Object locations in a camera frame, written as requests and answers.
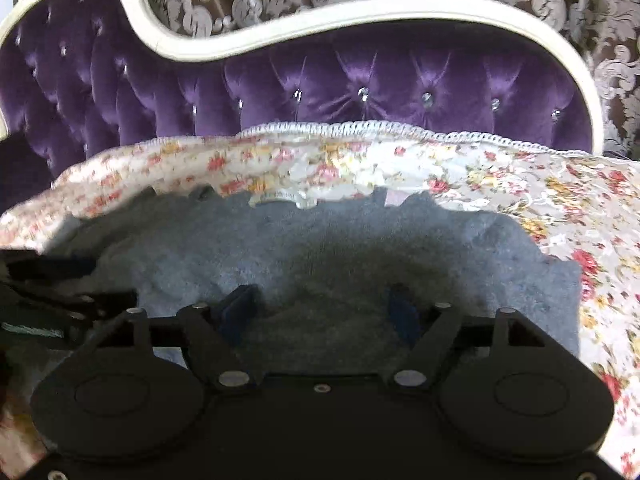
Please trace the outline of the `purple tufted velvet sofa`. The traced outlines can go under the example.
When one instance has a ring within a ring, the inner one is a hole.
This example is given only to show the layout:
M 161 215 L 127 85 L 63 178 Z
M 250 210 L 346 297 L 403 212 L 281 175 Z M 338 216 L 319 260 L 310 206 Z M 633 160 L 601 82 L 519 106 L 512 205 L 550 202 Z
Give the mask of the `purple tufted velvet sofa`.
M 582 58 L 491 0 L 356 0 L 200 39 L 148 0 L 20 0 L 1 26 L 3 208 L 109 148 L 368 119 L 603 151 Z

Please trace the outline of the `floral quilted bedspread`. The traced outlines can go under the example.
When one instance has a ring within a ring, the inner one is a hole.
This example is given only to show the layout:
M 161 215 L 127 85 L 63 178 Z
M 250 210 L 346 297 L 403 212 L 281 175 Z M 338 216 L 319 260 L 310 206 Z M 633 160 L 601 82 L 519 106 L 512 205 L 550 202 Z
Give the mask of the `floral quilted bedspread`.
M 253 203 L 314 206 L 388 188 L 392 203 L 429 192 L 452 210 L 501 212 L 548 255 L 582 269 L 580 358 L 614 399 L 601 456 L 639 474 L 639 166 L 488 133 L 393 122 L 276 122 L 231 138 L 175 136 L 78 162 L 1 217 L 1 243 L 40 249 L 66 216 L 104 214 L 145 188 L 208 184 Z

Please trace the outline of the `grey argyle knit sweater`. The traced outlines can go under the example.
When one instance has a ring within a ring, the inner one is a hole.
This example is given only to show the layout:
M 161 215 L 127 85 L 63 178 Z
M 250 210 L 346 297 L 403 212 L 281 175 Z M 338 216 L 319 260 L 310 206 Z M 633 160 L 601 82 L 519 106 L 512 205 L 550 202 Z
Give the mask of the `grey argyle knit sweater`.
M 210 188 L 145 191 L 93 219 L 65 216 L 43 251 L 96 260 L 63 292 L 132 289 L 153 316 L 257 286 L 262 302 L 238 347 L 256 372 L 392 374 L 409 351 L 386 315 L 395 284 L 420 307 L 519 310 L 579 350 L 578 264 L 545 255 L 503 214 L 448 210 L 424 193 L 300 209 Z

